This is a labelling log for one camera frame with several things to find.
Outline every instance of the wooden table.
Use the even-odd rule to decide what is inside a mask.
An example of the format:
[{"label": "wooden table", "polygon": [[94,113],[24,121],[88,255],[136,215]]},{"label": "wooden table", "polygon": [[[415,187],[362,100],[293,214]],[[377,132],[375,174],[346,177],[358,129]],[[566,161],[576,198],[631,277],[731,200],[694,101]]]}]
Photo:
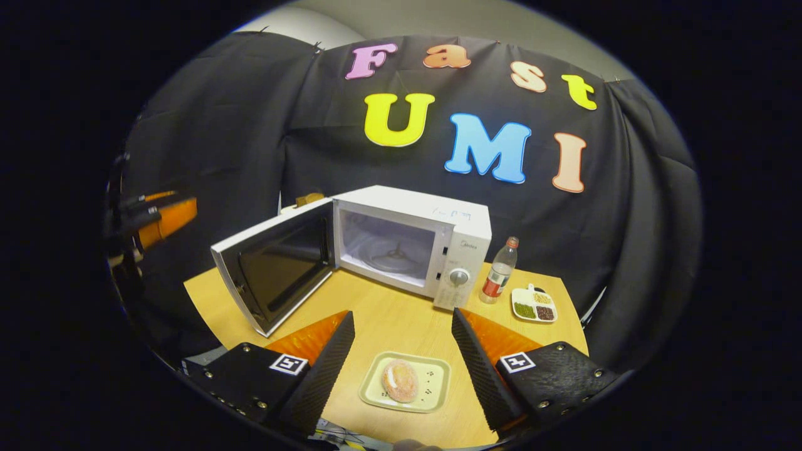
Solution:
[{"label": "wooden table", "polygon": [[[490,265],[485,263],[465,309],[538,343],[546,345],[563,340],[588,355],[577,312],[559,278],[514,270],[499,301],[485,304],[478,294],[489,269]],[[554,299],[555,323],[531,323],[512,313],[509,292],[514,288],[526,288],[530,283]],[[184,286],[204,321],[227,349],[242,342],[265,346],[339,311],[353,311],[356,337],[322,414],[337,425],[390,443],[413,438],[442,448],[489,445],[498,440],[496,433],[488,428],[460,349],[452,337],[452,313],[435,309],[431,299],[396,290],[346,270],[336,270],[266,339],[249,325],[216,268],[189,279]],[[359,399],[359,385],[373,359],[384,351],[447,361],[452,376],[443,407],[431,413],[400,412],[375,407]]]}]

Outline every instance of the white microwave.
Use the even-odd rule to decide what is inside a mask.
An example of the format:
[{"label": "white microwave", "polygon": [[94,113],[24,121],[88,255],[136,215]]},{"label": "white microwave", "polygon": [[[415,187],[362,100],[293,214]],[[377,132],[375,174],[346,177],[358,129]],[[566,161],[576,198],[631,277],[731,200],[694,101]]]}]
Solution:
[{"label": "white microwave", "polygon": [[265,337],[337,268],[434,299],[468,301],[490,245],[488,207],[370,186],[325,197],[212,246],[217,269]]}]

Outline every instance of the microwave button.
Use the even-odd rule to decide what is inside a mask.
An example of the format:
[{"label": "microwave button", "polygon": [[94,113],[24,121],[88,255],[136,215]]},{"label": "microwave button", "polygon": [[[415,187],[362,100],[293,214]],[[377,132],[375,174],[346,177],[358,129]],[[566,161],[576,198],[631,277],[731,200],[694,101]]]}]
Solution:
[{"label": "microwave button", "polygon": [[466,270],[453,270],[449,275],[448,279],[452,281],[454,285],[463,285],[465,284],[471,277],[468,275]]}]

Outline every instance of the white plate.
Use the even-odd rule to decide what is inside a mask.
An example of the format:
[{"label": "white plate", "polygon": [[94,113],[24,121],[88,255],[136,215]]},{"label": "white plate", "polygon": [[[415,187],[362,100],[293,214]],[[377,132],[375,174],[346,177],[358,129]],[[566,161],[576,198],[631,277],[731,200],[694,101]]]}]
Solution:
[{"label": "white plate", "polygon": [[[544,299],[545,302],[538,302],[536,301],[537,298]],[[537,318],[527,318],[525,316],[518,315],[518,312],[515,311],[515,304],[517,303],[525,306],[530,306],[532,310],[535,311],[535,315],[537,315]],[[546,293],[535,291],[535,286],[531,283],[529,284],[528,289],[516,288],[515,290],[512,290],[512,296],[510,296],[510,307],[512,308],[512,313],[518,318],[523,319],[524,321],[533,321],[535,323],[554,323],[555,321],[557,321],[557,306],[554,305],[554,299],[552,299],[552,297],[547,295]],[[554,318],[541,319],[540,316],[537,314],[537,307],[545,307],[550,309],[552,313],[554,313]]]},{"label": "white plate", "polygon": [[[384,368],[395,359],[406,360],[418,376],[418,396],[411,403],[399,403],[387,395],[382,385]],[[382,352],[368,370],[359,387],[359,397],[368,404],[405,412],[430,413],[446,401],[451,365],[445,360],[412,356],[400,352]]]}]

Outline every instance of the bread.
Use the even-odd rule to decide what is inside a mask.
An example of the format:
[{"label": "bread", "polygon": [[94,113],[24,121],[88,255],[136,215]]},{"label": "bread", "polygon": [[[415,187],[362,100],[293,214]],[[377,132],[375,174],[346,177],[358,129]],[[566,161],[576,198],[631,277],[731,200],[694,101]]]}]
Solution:
[{"label": "bread", "polygon": [[395,359],[384,368],[382,385],[387,395],[399,403],[410,403],[418,396],[418,375],[406,361]]}]

